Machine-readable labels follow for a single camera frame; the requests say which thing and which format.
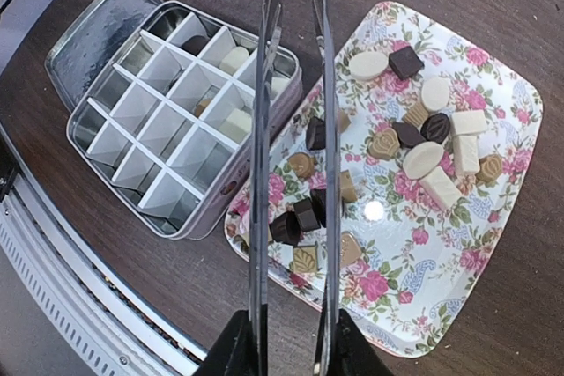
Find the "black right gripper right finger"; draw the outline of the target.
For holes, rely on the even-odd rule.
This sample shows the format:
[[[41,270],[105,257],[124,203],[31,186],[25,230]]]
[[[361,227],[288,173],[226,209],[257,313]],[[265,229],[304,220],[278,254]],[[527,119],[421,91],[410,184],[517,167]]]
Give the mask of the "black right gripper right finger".
[[[375,353],[352,317],[339,310],[334,341],[329,344],[326,310],[321,313],[315,348],[315,375],[391,375],[392,371]]]

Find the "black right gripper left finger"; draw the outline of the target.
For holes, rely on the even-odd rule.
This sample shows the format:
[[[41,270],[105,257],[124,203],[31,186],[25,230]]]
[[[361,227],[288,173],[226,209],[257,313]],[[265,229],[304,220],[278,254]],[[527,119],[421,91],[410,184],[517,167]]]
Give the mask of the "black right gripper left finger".
[[[248,310],[236,311],[224,327],[205,360],[193,373],[207,375],[267,375],[267,308],[263,308],[259,334],[262,350],[255,345],[255,337]]]

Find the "white bar chocolate second row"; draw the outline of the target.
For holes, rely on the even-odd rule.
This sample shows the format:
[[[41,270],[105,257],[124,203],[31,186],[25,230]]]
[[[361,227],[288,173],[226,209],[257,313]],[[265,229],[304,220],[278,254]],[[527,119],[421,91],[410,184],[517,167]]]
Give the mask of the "white bar chocolate second row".
[[[234,142],[241,144],[251,132],[252,117],[246,111],[234,109],[219,126],[219,131],[231,138]]]

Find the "pink tin box with dividers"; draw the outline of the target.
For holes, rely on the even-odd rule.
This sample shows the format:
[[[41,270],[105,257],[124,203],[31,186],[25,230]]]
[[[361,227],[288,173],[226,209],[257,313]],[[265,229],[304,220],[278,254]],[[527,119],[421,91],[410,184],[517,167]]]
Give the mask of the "pink tin box with dividers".
[[[181,49],[208,38],[198,56]],[[108,189],[157,236],[200,240],[249,172],[241,144],[219,131],[232,110],[253,114],[258,37],[188,5],[160,4],[123,43],[73,110],[67,137]],[[219,63],[249,52],[234,75]],[[168,90],[170,82],[180,76]],[[211,99],[194,115],[202,99]]]

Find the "tan chocolate second row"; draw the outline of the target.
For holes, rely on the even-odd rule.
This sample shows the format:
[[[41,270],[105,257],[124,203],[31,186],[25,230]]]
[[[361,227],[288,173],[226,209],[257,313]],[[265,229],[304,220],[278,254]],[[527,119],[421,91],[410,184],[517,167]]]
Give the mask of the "tan chocolate second row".
[[[196,117],[199,117],[204,110],[211,104],[212,99],[202,99],[196,106],[195,111],[194,111],[194,115]]]

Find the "white heart chocolate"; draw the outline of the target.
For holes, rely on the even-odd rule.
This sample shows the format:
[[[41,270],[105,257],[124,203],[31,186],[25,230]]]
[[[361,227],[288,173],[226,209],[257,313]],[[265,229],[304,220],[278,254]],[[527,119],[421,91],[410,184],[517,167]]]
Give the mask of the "white heart chocolate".
[[[229,75],[234,75],[237,70],[247,61],[249,52],[245,47],[237,46],[219,63],[219,69]]]

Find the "pink bunny tin lid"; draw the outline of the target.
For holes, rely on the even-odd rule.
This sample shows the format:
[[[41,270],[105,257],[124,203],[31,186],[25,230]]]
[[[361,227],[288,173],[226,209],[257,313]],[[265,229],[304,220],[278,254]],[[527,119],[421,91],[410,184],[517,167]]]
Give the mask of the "pink bunny tin lid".
[[[50,49],[45,69],[73,111],[121,45],[163,0],[93,0]]]

